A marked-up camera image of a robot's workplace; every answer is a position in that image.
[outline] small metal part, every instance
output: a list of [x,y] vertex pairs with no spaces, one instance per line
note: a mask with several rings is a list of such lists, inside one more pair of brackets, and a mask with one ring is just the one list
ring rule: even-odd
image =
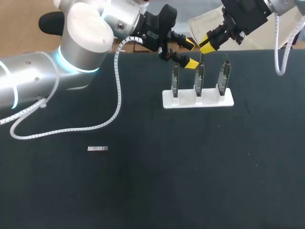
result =
[[204,64],[200,63],[196,68],[196,76],[195,76],[195,90],[197,97],[201,97],[202,88],[203,88],[203,79],[204,79]]
[[107,151],[108,146],[90,146],[88,147],[88,151]]
[[118,30],[123,30],[125,29],[125,26],[122,23],[118,24]]
[[224,57],[224,65],[219,72],[218,78],[218,90],[221,96],[225,95],[225,90],[228,86],[229,78],[231,73],[231,64],[229,62],[228,56]]
[[177,62],[173,62],[172,91],[174,98],[178,98],[178,85],[179,85],[179,66]]

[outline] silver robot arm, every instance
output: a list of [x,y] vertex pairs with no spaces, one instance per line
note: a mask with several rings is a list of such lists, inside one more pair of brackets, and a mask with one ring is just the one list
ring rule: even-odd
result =
[[60,47],[0,59],[0,109],[48,96],[56,76],[57,90],[85,88],[111,49],[114,35],[123,39],[131,35],[140,16],[139,5],[121,0],[54,0],[54,4],[66,19]]

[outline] white cable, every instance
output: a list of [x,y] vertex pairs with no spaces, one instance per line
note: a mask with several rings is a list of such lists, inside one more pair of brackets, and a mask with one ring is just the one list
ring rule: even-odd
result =
[[297,24],[297,26],[295,27],[295,29],[292,31],[292,33],[290,34],[288,43],[286,45],[286,49],[285,49],[285,53],[283,56],[283,63],[282,63],[282,69],[280,70],[279,67],[279,62],[278,62],[278,37],[279,37],[279,17],[277,14],[275,14],[275,48],[274,48],[274,62],[275,62],[275,71],[278,75],[284,75],[285,71],[286,71],[286,66],[287,66],[287,61],[288,61],[288,56],[290,53],[290,49],[291,46],[294,42],[295,36],[302,30],[302,28],[305,25],[305,17],[303,17],[299,23]]
[[113,116],[108,121],[104,122],[103,124],[96,125],[96,126],[91,126],[91,127],[67,128],[67,129],[55,130],[55,131],[50,131],[50,132],[46,132],[46,133],[42,133],[42,134],[37,134],[37,135],[30,135],[30,136],[18,136],[18,135],[15,135],[14,131],[15,131],[16,127],[25,118],[27,118],[29,115],[34,113],[37,109],[39,109],[39,106],[43,102],[45,102],[44,99],[41,99],[40,101],[35,103],[33,106],[31,106],[31,107],[29,107],[29,108],[27,108],[27,109],[25,109],[25,110],[15,114],[15,115],[12,115],[9,118],[3,119],[3,123],[2,123],[2,120],[0,120],[0,125],[4,124],[4,123],[7,123],[8,121],[13,121],[13,120],[19,118],[13,124],[13,126],[10,129],[11,136],[16,138],[16,139],[19,139],[19,140],[27,140],[27,139],[39,138],[39,137],[44,137],[44,136],[54,135],[54,134],[59,134],[59,133],[65,133],[65,132],[95,130],[95,129],[100,129],[100,128],[104,127],[104,126],[107,126],[108,124],[110,124],[117,117],[117,115],[119,114],[119,111],[121,109],[122,94],[121,94],[121,84],[120,84],[120,77],[119,77],[118,59],[119,59],[119,54],[120,54],[120,51],[121,51],[122,47],[124,46],[125,43],[130,42],[130,41],[136,41],[138,43],[143,43],[142,39],[139,38],[139,37],[127,37],[125,40],[123,40],[119,44],[119,47],[117,48],[117,50],[115,52],[115,56],[114,56],[114,72],[115,72],[115,78],[116,78],[116,84],[117,84],[117,90],[118,90],[118,105],[117,105],[117,108],[115,110],[115,113],[113,114]]

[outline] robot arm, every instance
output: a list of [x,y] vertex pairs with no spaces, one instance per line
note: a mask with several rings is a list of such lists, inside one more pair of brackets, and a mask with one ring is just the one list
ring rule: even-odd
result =
[[224,23],[209,31],[199,44],[203,54],[216,51],[228,39],[238,44],[257,28],[265,24],[272,13],[281,16],[297,6],[305,15],[303,0],[222,0]]
[[44,32],[61,35],[60,47],[0,60],[0,109],[47,97],[58,77],[59,91],[88,86],[112,47],[114,36],[122,40],[141,37],[144,47],[162,49],[160,57],[166,61],[174,59],[184,68],[198,65],[168,50],[169,41],[189,49],[195,46],[171,30],[177,11],[169,5],[154,16],[140,14],[137,3],[123,0],[54,0],[54,4],[62,12],[44,15],[39,26]]
[[[40,29],[48,34],[62,36],[65,14],[75,2],[75,0],[54,0],[54,5],[61,12],[43,15],[39,21]],[[165,5],[159,15],[153,15],[149,12],[141,14],[139,4],[130,0],[86,0],[84,2],[98,10],[101,17],[112,28],[115,37],[121,40],[128,36],[141,37],[143,44],[140,45],[153,52],[159,51],[162,60],[173,59],[183,68],[195,69],[198,66],[198,62],[186,55],[179,57],[176,52],[169,52],[168,42],[176,42],[189,50],[195,48],[195,44],[186,36],[172,31],[177,18],[175,8]]]

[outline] white holder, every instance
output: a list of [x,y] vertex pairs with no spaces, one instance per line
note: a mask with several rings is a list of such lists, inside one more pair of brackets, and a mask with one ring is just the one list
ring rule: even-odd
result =
[[163,91],[163,107],[165,109],[195,108],[195,107],[223,107],[233,106],[234,99],[229,88],[225,95],[219,94],[218,85],[215,88],[202,89],[201,97],[197,97],[193,89],[178,90],[178,98],[174,98],[173,91]]

